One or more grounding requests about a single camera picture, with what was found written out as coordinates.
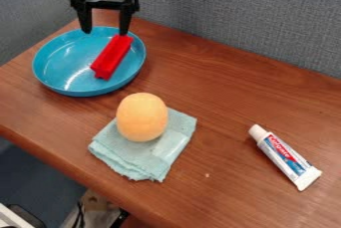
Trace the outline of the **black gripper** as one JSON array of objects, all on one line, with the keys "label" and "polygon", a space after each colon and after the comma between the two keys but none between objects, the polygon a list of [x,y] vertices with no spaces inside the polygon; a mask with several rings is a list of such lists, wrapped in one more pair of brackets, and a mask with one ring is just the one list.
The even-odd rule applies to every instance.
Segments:
[{"label": "black gripper", "polygon": [[141,0],[71,0],[71,7],[78,12],[81,27],[86,34],[93,31],[93,9],[120,10],[122,7],[120,29],[121,35],[125,36],[129,34],[134,11],[141,10]]}]

